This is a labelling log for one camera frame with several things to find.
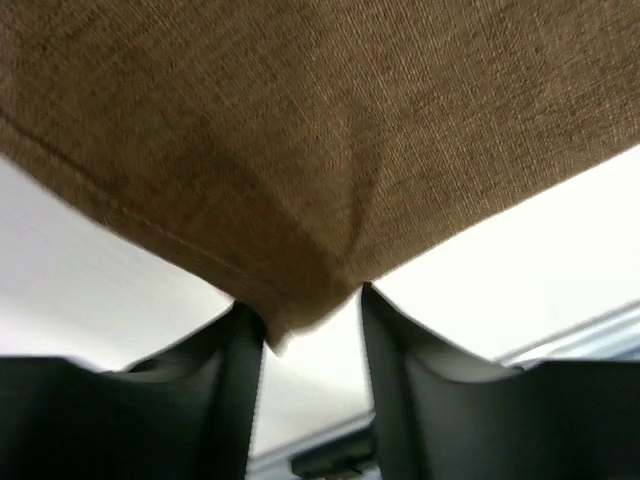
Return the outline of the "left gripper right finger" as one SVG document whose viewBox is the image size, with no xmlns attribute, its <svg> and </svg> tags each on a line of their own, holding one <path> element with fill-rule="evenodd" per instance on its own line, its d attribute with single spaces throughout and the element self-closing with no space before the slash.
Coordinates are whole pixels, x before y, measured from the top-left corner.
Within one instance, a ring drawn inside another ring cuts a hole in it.
<svg viewBox="0 0 640 480">
<path fill-rule="evenodd" d="M 505 367 L 403 315 L 371 285 L 361 319 L 386 479 L 635 479 L 639 366 Z"/>
</svg>

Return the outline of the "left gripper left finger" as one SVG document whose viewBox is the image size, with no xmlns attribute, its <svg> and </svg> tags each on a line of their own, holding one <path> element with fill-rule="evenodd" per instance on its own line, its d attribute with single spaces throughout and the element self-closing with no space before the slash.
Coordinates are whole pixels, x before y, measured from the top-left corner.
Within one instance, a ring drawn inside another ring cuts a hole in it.
<svg viewBox="0 0 640 480">
<path fill-rule="evenodd" d="M 5 479 L 241 479 L 264 328 L 235 304 L 122 371 L 1 361 Z"/>
</svg>

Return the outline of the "brown cloth napkin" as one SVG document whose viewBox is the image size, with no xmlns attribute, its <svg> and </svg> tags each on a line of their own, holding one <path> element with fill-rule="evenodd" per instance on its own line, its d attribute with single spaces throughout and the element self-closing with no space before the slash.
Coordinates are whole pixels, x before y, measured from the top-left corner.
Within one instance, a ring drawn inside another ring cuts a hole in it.
<svg viewBox="0 0 640 480">
<path fill-rule="evenodd" d="M 1 151 L 268 339 L 639 140 L 635 1 L 5 1 Z"/>
</svg>

